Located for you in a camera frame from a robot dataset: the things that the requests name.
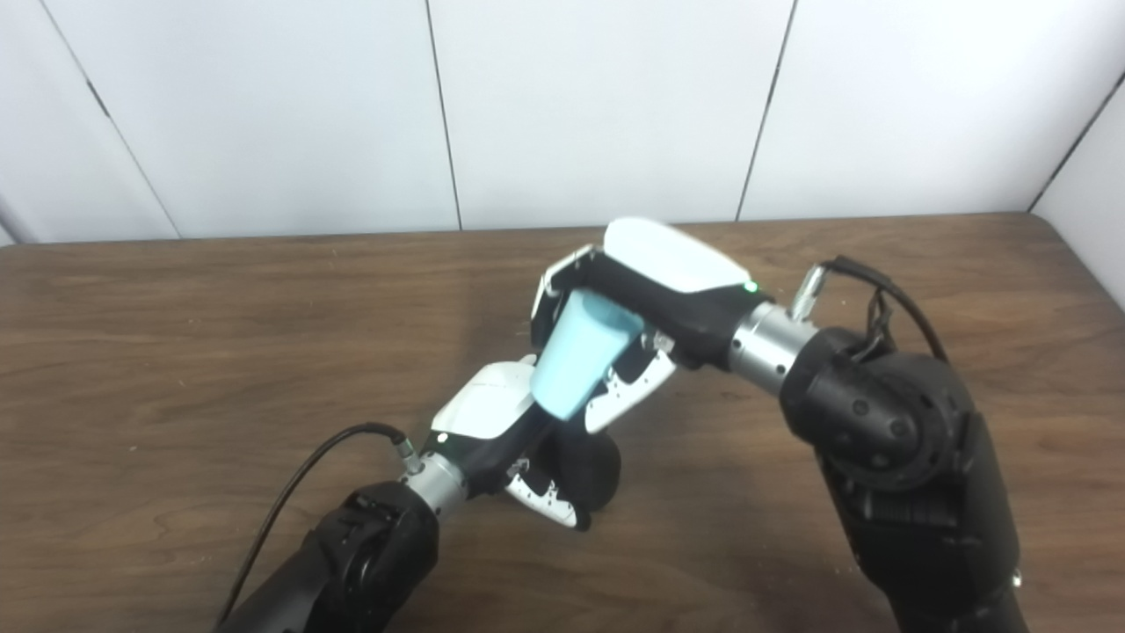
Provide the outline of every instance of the robotic hand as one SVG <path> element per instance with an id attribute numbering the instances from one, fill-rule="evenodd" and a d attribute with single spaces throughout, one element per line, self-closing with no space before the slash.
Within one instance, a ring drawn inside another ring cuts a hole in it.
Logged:
<path id="1" fill-rule="evenodd" d="M 623 414 L 628 400 L 615 399 L 612 410 L 595 406 L 597 414 L 585 425 L 562 424 L 533 401 L 534 362 L 528 356 L 480 370 L 434 417 L 421 456 L 400 432 L 374 424 L 346 429 L 318 449 L 270 510 L 216 631 L 382 631 L 436 564 L 439 524 L 482 494 L 506 490 L 564 526 L 587 530 L 590 512 L 613 497 L 621 468 L 612 440 L 596 432 Z M 292 489 L 332 446 L 358 433 L 388 436 L 405 472 L 397 480 L 352 492 L 233 609 Z"/>
<path id="2" fill-rule="evenodd" d="M 809 323 L 829 272 L 875 287 L 866 333 Z M 932 355 L 897 350 L 885 295 Z M 591 309 L 592 296 L 614 305 L 612 319 L 604 306 Z M 533 380 L 532 392 L 561 419 L 594 395 L 588 425 L 602 377 L 583 367 L 585 335 L 568 325 L 576 320 L 636 337 L 618 365 L 649 354 L 648 371 L 664 378 L 669 363 L 711 365 L 777 397 L 789 428 L 814 449 L 853 554 L 903 633 L 1026 633 L 1012 591 L 1019 545 L 984 418 L 925 315 L 888 277 L 839 256 L 814 265 L 786 309 L 709 245 L 654 221 L 615 220 L 602 246 L 547 270 L 532 309 L 532 344 L 543 350 L 537 378 L 572 388 L 559 397 Z M 615 389 L 647 395 L 651 382 L 623 378 L 618 365 L 609 372 Z"/>

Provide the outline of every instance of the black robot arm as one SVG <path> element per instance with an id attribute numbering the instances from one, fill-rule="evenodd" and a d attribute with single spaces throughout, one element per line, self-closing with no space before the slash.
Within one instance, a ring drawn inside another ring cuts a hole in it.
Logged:
<path id="1" fill-rule="evenodd" d="M 808 322 L 830 272 L 875 288 L 866 333 Z M 534 345 L 579 287 L 634 311 L 678 365 L 711 365 L 777 397 L 789 428 L 816 451 L 852 551 L 903 633 L 1027 631 L 1012 591 L 1019 543 L 984 419 L 925 314 L 885 274 L 844 256 L 822 262 L 786 308 L 706 244 L 654 221 L 616 220 L 602 247 L 585 246 L 543 275 Z M 930 355 L 897 350 L 888 297 Z"/>

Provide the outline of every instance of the metal connector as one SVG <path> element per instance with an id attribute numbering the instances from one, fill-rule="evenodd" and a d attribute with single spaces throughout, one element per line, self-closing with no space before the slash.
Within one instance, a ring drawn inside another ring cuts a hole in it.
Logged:
<path id="1" fill-rule="evenodd" d="M 398 453 L 398 459 L 406 467 L 406 474 L 416 476 L 422 472 L 422 460 L 414 452 L 414 445 L 411 444 L 410 440 L 404 440 L 402 444 L 396 444 L 395 453 Z"/>
<path id="2" fill-rule="evenodd" d="M 819 263 L 809 269 L 804 274 L 804 281 L 801 281 L 801 287 L 796 290 L 796 296 L 793 297 L 793 305 L 789 307 L 790 319 L 798 323 L 808 322 L 820 290 L 825 289 L 827 273 L 828 270 Z"/>

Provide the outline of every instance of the plastic cup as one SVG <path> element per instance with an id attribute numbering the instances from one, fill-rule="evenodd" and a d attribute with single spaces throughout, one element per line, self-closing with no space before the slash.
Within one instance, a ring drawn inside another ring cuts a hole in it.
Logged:
<path id="1" fill-rule="evenodd" d="M 531 374 L 531 396 L 551 416 L 569 421 L 644 329 L 632 311 L 596 292 L 573 290 Z"/>

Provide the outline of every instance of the wood grain surface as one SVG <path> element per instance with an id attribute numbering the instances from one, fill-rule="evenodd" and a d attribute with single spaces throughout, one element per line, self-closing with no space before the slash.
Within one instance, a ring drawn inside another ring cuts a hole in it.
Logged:
<path id="1" fill-rule="evenodd" d="M 786 301 L 839 252 L 891 272 L 990 421 L 1032 630 L 1125 631 L 1125 319 L 1050 226 L 1004 214 L 687 229 Z M 208 631 L 308 452 L 362 421 L 423 437 L 477 369 L 528 352 L 541 271 L 597 238 L 0 250 L 0 631 Z M 814 319 L 858 326 L 866 297 L 834 280 Z M 444 524 L 441 561 L 392 631 L 894 631 L 770 398 L 682 372 L 612 434 L 622 486 L 590 533 L 474 501 Z M 372 440 L 330 455 L 251 586 L 350 490 L 398 472 Z"/>

